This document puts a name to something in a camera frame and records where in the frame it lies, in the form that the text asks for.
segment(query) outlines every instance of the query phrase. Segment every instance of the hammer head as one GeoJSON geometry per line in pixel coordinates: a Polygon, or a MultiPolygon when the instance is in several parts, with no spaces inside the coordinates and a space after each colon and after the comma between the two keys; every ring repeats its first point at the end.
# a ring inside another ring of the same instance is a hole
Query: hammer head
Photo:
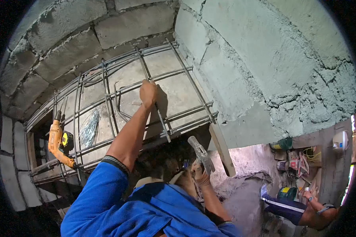
{"type": "Polygon", "coordinates": [[[196,162],[200,162],[203,164],[206,172],[208,175],[211,174],[211,171],[215,171],[214,164],[212,163],[212,160],[208,156],[207,151],[204,149],[204,147],[198,142],[195,136],[190,136],[189,139],[187,140],[189,144],[194,148],[195,154],[197,156],[196,162]]]}

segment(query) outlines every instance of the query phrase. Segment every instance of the power drill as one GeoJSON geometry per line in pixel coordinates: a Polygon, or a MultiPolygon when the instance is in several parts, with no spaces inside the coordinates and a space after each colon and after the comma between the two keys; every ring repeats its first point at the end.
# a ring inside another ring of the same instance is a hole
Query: power drill
{"type": "Polygon", "coordinates": [[[62,143],[63,132],[60,126],[62,118],[62,112],[58,110],[56,118],[53,121],[53,124],[50,126],[49,133],[49,151],[62,163],[67,165],[70,168],[78,168],[74,159],[67,157],[61,150],[59,150],[62,143]]]}

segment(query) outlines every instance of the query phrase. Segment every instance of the striped pants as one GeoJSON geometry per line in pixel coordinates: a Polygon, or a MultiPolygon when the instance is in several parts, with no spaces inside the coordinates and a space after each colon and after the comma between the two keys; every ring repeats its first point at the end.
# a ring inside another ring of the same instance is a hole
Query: striped pants
{"type": "Polygon", "coordinates": [[[262,195],[261,199],[269,205],[265,208],[265,211],[285,217],[296,226],[299,224],[299,221],[307,208],[307,206],[301,202],[277,199],[269,196],[269,194],[262,195]]]}

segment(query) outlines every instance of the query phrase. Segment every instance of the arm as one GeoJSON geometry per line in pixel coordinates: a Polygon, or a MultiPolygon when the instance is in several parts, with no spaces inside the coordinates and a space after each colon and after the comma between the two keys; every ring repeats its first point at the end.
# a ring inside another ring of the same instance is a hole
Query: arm
{"type": "Polygon", "coordinates": [[[209,181],[209,175],[207,172],[203,172],[203,168],[196,161],[193,163],[191,171],[195,172],[195,180],[202,189],[204,197],[204,205],[208,213],[208,217],[216,225],[226,221],[232,221],[227,211],[224,209],[222,203],[219,201],[216,193],[209,181]]]}
{"type": "Polygon", "coordinates": [[[241,236],[240,231],[232,223],[231,217],[224,209],[219,198],[209,181],[209,175],[204,171],[202,164],[196,164],[196,161],[192,164],[191,171],[195,173],[195,181],[202,189],[204,197],[204,205],[206,207],[206,215],[218,226],[218,229],[226,236],[236,237],[241,236]]]}
{"type": "Polygon", "coordinates": [[[143,80],[140,88],[141,106],[119,132],[106,153],[106,155],[118,159],[129,170],[133,169],[134,162],[142,147],[145,126],[156,98],[157,87],[154,81],[143,80]]]}
{"type": "MultiPolygon", "coordinates": [[[[310,192],[308,192],[308,191],[305,191],[304,192],[304,197],[305,198],[307,198],[307,200],[310,198],[310,197],[312,197],[312,194],[310,193],[310,192]]],[[[318,211],[320,211],[320,210],[322,210],[323,208],[325,208],[325,206],[323,206],[320,202],[318,202],[315,198],[313,198],[312,200],[311,200],[311,202],[308,202],[310,205],[311,205],[311,207],[316,211],[316,212],[318,212],[318,211]]],[[[335,215],[336,215],[336,209],[335,208],[330,208],[330,209],[328,209],[328,210],[326,210],[326,211],[323,211],[321,214],[320,214],[320,216],[321,217],[323,217],[323,218],[325,218],[327,221],[328,220],[332,220],[334,217],[335,217],[335,215]]]]}
{"type": "Polygon", "coordinates": [[[106,156],[71,205],[61,224],[62,236],[95,235],[105,216],[102,214],[122,206],[120,199],[128,186],[129,170],[132,170],[142,146],[145,125],[156,94],[156,84],[144,80],[140,88],[142,105],[114,139],[106,156]]]}

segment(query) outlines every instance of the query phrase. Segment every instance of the tape measure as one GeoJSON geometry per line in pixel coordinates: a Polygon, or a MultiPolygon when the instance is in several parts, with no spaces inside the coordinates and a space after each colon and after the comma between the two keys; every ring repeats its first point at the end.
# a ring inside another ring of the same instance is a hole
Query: tape measure
{"type": "Polygon", "coordinates": [[[62,136],[62,145],[64,147],[67,147],[70,141],[74,142],[72,141],[72,139],[73,139],[73,135],[70,132],[64,131],[62,136]]]}

